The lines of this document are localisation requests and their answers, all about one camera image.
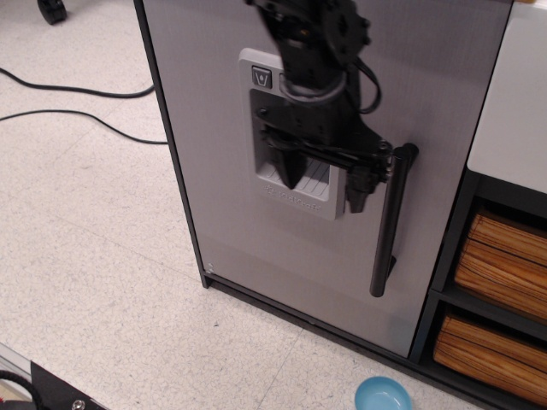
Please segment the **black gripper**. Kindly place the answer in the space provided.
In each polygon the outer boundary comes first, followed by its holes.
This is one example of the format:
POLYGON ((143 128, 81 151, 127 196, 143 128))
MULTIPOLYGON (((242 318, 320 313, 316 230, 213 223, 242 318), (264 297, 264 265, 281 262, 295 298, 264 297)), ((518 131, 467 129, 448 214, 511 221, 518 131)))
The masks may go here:
POLYGON ((379 183, 388 179, 392 146, 361 117, 361 90, 351 80, 322 104, 284 97, 282 106, 262 108, 268 153, 283 184, 293 190, 307 170, 308 158, 344 169, 345 197, 352 214, 361 213, 379 183))

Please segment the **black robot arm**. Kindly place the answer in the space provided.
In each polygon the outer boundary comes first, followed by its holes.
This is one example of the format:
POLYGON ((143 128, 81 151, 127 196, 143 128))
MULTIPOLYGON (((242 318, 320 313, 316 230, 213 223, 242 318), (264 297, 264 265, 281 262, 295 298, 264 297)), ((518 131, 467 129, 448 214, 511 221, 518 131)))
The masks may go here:
POLYGON ((346 171, 344 196, 350 212, 363 211, 376 186, 388 177, 392 147, 363 121, 382 95, 362 106, 359 75, 379 81, 361 60, 369 45, 368 19, 353 1, 253 1, 275 42, 283 73, 284 101, 255 111, 269 160, 293 189, 310 159, 346 171))

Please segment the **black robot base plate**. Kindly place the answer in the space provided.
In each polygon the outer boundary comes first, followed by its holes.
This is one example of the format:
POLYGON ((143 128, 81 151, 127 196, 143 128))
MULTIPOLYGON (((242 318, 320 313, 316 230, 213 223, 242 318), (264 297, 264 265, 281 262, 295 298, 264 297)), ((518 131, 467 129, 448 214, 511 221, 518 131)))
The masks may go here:
POLYGON ((71 384, 40 365, 31 362, 32 385, 40 394, 46 409, 104 410, 105 407, 71 384))

